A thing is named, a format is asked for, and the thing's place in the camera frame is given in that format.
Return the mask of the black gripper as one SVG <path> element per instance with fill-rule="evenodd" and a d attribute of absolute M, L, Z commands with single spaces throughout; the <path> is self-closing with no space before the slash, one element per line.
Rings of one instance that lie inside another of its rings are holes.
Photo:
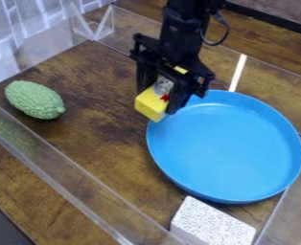
<path fill-rule="evenodd" d="M 205 97 L 215 73 L 202 63 L 198 55 L 186 55 L 179 61 L 167 58 L 160 40 L 142 33 L 134 35 L 135 46 L 130 57 L 136 62 L 136 92 L 140 94 L 166 77 L 174 83 L 166 112 L 174 115 L 186 105 L 191 95 Z"/>

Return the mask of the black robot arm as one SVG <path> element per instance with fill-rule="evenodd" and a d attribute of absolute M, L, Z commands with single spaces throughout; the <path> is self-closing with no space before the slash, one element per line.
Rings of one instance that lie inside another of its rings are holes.
<path fill-rule="evenodd" d="M 136 62 L 136 92 L 155 84 L 159 76 L 173 82 L 166 113 L 174 115 L 186 106 L 193 95 L 203 98 L 214 72 L 202 63 L 203 44 L 221 45 L 230 33 L 230 25 L 219 13 L 226 0 L 167 0 L 163 8 L 160 37 L 134 34 L 135 46 L 130 57 Z M 226 26 L 222 39 L 206 39 L 210 16 Z"/>

